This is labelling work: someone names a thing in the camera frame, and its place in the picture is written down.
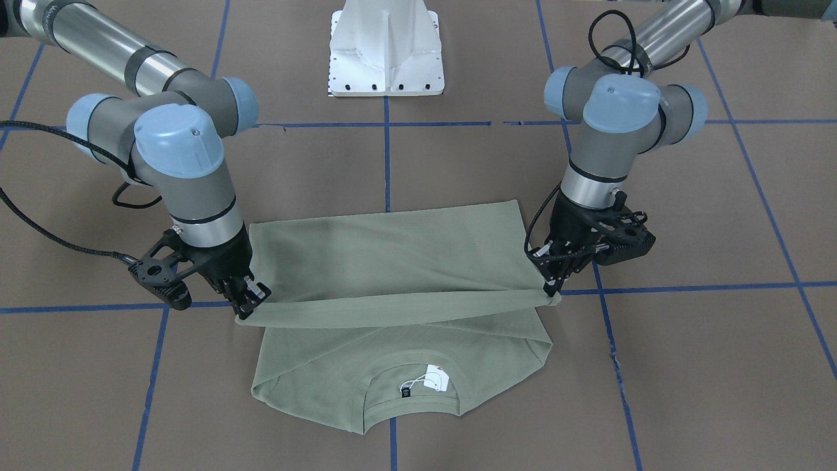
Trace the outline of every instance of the t-shirt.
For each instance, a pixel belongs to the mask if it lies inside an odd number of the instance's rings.
[[[557,303],[523,252],[516,201],[250,226],[257,279],[273,295],[253,395],[365,433],[389,417],[461,415],[543,366],[534,310]],[[428,365],[449,376],[427,387]],[[402,397],[404,383],[412,385]]]

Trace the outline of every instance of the green t-shirt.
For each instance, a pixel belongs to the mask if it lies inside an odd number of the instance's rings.
[[[557,303],[522,250],[516,201],[253,224],[257,279],[274,294],[253,395],[357,433],[419,411],[461,415],[543,366],[534,310]],[[428,364],[447,391],[414,383]]]

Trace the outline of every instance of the blue tape line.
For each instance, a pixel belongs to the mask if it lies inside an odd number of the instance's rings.
[[[837,287],[837,281],[801,282],[802,287]],[[637,294],[649,292],[701,292],[701,291],[734,291],[752,289],[788,289],[797,287],[797,283],[742,283],[731,285],[691,285],[691,286],[663,286],[663,287],[612,287],[605,288],[605,294]],[[598,294],[597,289],[565,289],[562,296],[588,296]],[[0,308],[0,314],[26,313],[88,313],[97,311],[137,311],[143,309],[162,309],[163,303],[138,304],[88,304],[79,306],[35,306],[26,308]],[[198,301],[192,303],[192,308],[229,308],[226,301]]]
[[[491,126],[490,121],[448,121],[448,122],[260,122],[255,127],[457,127]]]
[[[708,119],[706,124],[837,124],[837,119]]]
[[[384,127],[382,122],[260,122],[256,127]]]
[[[634,430],[634,418],[630,413],[630,405],[628,398],[625,395],[624,381],[622,380],[622,366],[616,359],[616,338],[614,337],[614,330],[610,325],[610,314],[608,313],[608,303],[604,298],[604,288],[602,287],[602,278],[598,274],[598,265],[594,262],[593,274],[596,276],[596,288],[598,289],[598,301],[602,305],[602,315],[604,317],[604,327],[608,331],[608,341],[610,342],[610,358],[614,362],[614,370],[616,371],[616,382],[619,385],[619,396],[622,398],[622,409],[625,414],[625,422],[628,424],[628,435],[630,436],[630,446],[634,450],[634,465],[636,471],[642,471],[642,458],[639,455],[639,444],[636,441],[636,431]]]
[[[229,16],[229,2],[227,0],[223,3],[223,16],[221,17],[221,31],[218,33],[218,47],[215,48],[215,60],[212,63],[212,74],[210,77],[215,78],[218,73],[218,63],[221,62],[221,50],[223,49],[223,37],[227,33],[227,17]]]
[[[549,72],[555,71],[555,66],[552,65],[552,49],[549,47],[549,38],[547,37],[547,24],[543,21],[543,8],[541,8],[541,0],[535,0],[537,5],[537,18],[541,21],[541,36],[543,36],[543,47],[547,50],[547,61],[549,61]]]
[[[389,173],[389,97],[383,97],[383,179],[384,179],[384,210],[392,212],[392,199],[390,187],[390,173]]]
[[[395,417],[389,419],[389,470],[398,471],[398,434]]]
[[[28,313],[88,313],[95,311],[138,311],[143,309],[162,309],[163,303],[142,304],[98,304],[87,306],[37,306],[31,308],[0,308],[0,314]]]
[[[390,122],[391,127],[491,126],[490,121]]]
[[[146,392],[146,405],[142,411],[142,422],[140,422],[140,433],[136,438],[136,451],[134,452],[134,465],[132,471],[139,471],[142,460],[142,448],[146,441],[148,430],[148,417],[151,415],[151,403],[154,401],[154,386],[157,385],[157,370],[160,367],[160,355],[162,354],[162,343],[166,338],[166,326],[168,325],[168,306],[163,308],[160,317],[160,330],[157,333],[157,347],[154,349],[154,362],[151,365],[151,376],[148,378],[148,391]]]
[[[34,59],[32,59],[32,65],[29,66],[29,72],[26,73],[26,78],[23,79],[23,85],[20,87],[20,92],[18,93],[18,99],[14,102],[14,108],[12,109],[12,114],[9,115],[9,120],[13,120],[18,117],[18,111],[20,111],[20,106],[23,104],[23,97],[26,95],[26,90],[29,88],[29,82],[32,81],[32,75],[35,73],[35,68],[38,67],[38,62],[41,60],[41,54],[44,52],[44,45],[41,44],[38,47],[38,51],[35,53]],[[3,150],[3,146],[6,145],[6,139],[8,139],[8,133],[11,129],[6,129],[3,131],[3,135],[0,137],[0,151]]]
[[[803,287],[837,287],[837,282],[802,282]]]
[[[835,124],[837,119],[736,119],[735,124]]]
[[[750,289],[795,288],[796,283],[742,283],[731,285],[694,285],[676,287],[614,287],[604,290],[607,294],[636,294],[641,292],[696,292],[696,291],[737,291]]]
[[[811,324],[814,326],[814,332],[817,334],[817,338],[819,339],[819,345],[822,347],[823,353],[825,353],[825,358],[829,362],[832,375],[834,375],[834,378],[837,380],[837,365],[834,363],[834,356],[831,354],[831,350],[829,349],[828,343],[825,341],[823,332],[819,328],[819,322],[817,321],[817,317],[814,315],[814,310],[811,308],[811,304],[808,301],[808,295],[805,294],[803,284],[799,280],[799,274],[796,272],[796,267],[793,265],[793,261],[790,258],[790,252],[788,252],[788,248],[785,245],[784,238],[782,238],[782,232],[779,230],[778,224],[776,223],[776,218],[773,216],[773,210],[770,209],[768,198],[767,196],[765,196],[762,184],[758,180],[756,168],[752,165],[750,154],[747,151],[747,147],[744,145],[744,140],[741,137],[741,133],[738,131],[738,126],[735,120],[732,118],[732,110],[730,110],[729,104],[727,103],[727,99],[724,96],[724,92],[721,90],[721,83],[718,81],[718,78],[715,75],[715,71],[712,69],[712,64],[709,61],[709,56],[706,54],[706,49],[703,47],[703,42],[700,39],[697,40],[697,45],[701,49],[701,54],[703,54],[703,60],[704,62],[706,62],[706,68],[709,69],[709,75],[711,75],[712,82],[715,83],[715,88],[718,90],[718,95],[721,97],[721,103],[724,105],[724,110],[727,111],[727,117],[729,118],[730,122],[732,122],[732,130],[735,132],[735,137],[738,140],[738,146],[741,148],[741,152],[744,155],[744,160],[747,162],[747,168],[749,168],[750,170],[752,181],[756,184],[758,197],[762,200],[764,210],[768,213],[770,225],[773,227],[773,233],[776,234],[776,238],[778,239],[779,247],[782,249],[785,261],[788,263],[788,268],[790,269],[791,275],[793,276],[793,281],[796,285],[796,288],[799,291],[799,296],[802,298],[802,302],[805,305],[805,310],[808,312],[808,317],[811,320]]]

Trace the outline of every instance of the shirt tag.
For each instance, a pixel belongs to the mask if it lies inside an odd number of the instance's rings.
[[[424,387],[445,392],[448,390],[450,376],[442,371],[441,366],[427,365],[427,373],[424,373]]]

